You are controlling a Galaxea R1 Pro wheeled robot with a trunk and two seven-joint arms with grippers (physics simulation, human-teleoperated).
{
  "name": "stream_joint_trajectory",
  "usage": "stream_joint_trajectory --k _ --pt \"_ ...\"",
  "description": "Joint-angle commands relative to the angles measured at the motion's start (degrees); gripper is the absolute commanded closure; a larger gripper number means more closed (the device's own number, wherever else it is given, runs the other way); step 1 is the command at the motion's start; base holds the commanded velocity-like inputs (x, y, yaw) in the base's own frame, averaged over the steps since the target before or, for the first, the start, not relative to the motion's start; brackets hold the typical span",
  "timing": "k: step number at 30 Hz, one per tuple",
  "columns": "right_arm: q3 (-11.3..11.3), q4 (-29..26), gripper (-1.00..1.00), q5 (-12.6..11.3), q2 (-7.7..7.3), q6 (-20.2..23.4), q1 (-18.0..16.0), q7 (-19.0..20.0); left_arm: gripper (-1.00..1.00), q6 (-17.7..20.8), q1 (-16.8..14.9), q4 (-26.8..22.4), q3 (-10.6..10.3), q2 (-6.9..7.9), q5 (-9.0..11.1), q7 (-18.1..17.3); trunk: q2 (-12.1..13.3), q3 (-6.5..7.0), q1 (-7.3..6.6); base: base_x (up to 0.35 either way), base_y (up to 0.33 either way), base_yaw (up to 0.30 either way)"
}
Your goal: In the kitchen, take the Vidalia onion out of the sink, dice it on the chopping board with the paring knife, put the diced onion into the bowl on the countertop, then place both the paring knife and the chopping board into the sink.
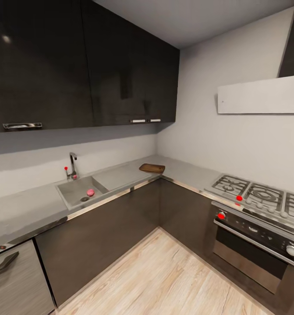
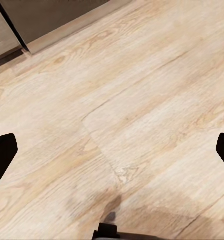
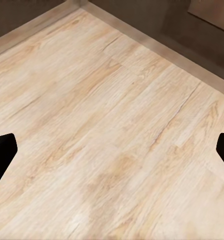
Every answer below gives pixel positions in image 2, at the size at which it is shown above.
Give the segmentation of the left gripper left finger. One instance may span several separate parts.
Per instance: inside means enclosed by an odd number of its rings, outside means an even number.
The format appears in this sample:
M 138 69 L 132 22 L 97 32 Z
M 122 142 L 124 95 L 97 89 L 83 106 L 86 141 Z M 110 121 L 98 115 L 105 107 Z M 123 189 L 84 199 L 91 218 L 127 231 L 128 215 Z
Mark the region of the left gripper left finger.
M 0 136 L 0 181 L 17 153 L 18 145 L 15 134 Z

